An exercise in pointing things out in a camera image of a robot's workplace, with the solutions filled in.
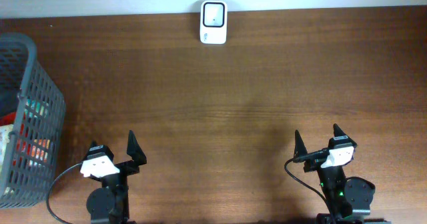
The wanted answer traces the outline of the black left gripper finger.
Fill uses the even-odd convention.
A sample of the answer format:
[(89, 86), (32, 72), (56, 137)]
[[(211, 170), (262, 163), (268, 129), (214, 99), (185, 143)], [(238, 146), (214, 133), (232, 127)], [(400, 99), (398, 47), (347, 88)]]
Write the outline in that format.
[(89, 155), (89, 153), (91, 152), (91, 149), (92, 148), (95, 148), (95, 147), (97, 147), (98, 146), (98, 144), (97, 144), (97, 142), (96, 141), (92, 141), (91, 142), (91, 144), (90, 144), (90, 146), (89, 146), (89, 150), (87, 151), (87, 153), (85, 154), (85, 157), (87, 157), (88, 155)]
[(147, 163), (147, 157), (139, 146), (136, 136), (132, 130), (129, 131), (127, 140), (127, 154), (131, 157), (133, 162), (140, 166)]

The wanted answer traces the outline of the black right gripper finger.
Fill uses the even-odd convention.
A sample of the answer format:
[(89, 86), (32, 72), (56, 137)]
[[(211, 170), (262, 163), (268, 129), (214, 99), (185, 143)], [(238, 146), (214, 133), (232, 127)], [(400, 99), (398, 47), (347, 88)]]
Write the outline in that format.
[(303, 142), (303, 139), (300, 135), (300, 132), (298, 130), (295, 130), (294, 132), (295, 137), (295, 147), (294, 147), (294, 159), (303, 159), (307, 154), (306, 146)]
[(334, 137), (347, 137), (337, 123), (333, 124)]

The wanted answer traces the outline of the orange tissue pack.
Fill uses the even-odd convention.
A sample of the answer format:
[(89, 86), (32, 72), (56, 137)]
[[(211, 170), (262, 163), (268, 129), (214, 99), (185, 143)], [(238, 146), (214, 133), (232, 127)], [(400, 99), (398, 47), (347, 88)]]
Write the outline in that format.
[(49, 160), (51, 141), (44, 139), (36, 131), (21, 124), (19, 137), (15, 150), (21, 155), (19, 166), (40, 167)]

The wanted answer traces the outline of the green tissue pack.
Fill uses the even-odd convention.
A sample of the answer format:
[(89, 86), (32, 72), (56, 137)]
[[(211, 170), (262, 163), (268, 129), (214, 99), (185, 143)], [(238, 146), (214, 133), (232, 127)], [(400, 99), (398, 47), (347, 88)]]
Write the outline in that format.
[(26, 102), (26, 108), (24, 108), (24, 114), (29, 118), (38, 118), (48, 116), (49, 104), (46, 102), (38, 102), (36, 100), (28, 99)]

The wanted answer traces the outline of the red snack bag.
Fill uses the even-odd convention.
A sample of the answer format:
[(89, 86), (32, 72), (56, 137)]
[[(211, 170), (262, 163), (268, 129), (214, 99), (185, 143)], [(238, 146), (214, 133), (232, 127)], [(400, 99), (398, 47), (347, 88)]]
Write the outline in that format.
[(16, 117), (16, 112), (9, 113), (0, 118), (0, 126), (12, 125)]

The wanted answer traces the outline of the cream snack bag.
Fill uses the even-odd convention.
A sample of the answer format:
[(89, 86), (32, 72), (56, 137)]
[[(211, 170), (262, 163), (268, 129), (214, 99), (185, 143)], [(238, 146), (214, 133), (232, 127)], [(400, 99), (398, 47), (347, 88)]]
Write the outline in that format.
[(13, 124), (1, 126), (1, 152), (0, 152), (0, 167), (3, 169), (6, 148), (10, 142), (10, 132), (13, 130)]

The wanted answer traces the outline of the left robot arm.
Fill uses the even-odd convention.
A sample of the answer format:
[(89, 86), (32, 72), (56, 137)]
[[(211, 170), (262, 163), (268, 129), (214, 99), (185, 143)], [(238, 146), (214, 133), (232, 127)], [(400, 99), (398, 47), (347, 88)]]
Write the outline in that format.
[(129, 218), (129, 186), (127, 178), (139, 173), (139, 167), (147, 163), (147, 157), (139, 146), (133, 131), (127, 140), (130, 160), (115, 164), (114, 154), (106, 145), (93, 142), (83, 159), (80, 173), (101, 183), (87, 198), (86, 208), (91, 223), (132, 223)]

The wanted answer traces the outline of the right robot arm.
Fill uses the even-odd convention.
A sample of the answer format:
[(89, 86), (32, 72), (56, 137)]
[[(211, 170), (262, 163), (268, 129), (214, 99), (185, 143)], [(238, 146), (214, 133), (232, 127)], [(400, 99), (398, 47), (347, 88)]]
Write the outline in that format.
[[(328, 209), (319, 213), (316, 223), (387, 223), (385, 219), (369, 219), (370, 205), (376, 192), (376, 186), (361, 177), (347, 177), (343, 166), (354, 159), (358, 144), (333, 124), (334, 136), (328, 146), (309, 153), (298, 130), (295, 131), (294, 155), (285, 162), (286, 173), (319, 195)], [(304, 172), (315, 171), (320, 180), (321, 191), (303, 182), (289, 169), (289, 163), (303, 163)]]

